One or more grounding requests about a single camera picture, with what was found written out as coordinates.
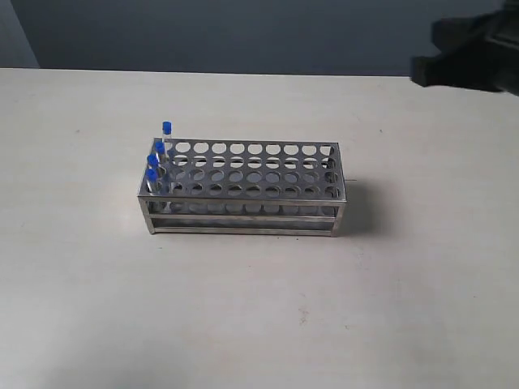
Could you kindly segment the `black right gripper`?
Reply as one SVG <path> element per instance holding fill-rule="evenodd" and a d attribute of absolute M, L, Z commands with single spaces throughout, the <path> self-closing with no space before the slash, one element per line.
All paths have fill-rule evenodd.
<path fill-rule="evenodd" d="M 436 20 L 431 43 L 439 55 L 411 58 L 413 83 L 518 96 L 518 1 L 505 1 L 498 12 Z M 451 53 L 472 46 L 477 52 Z"/>

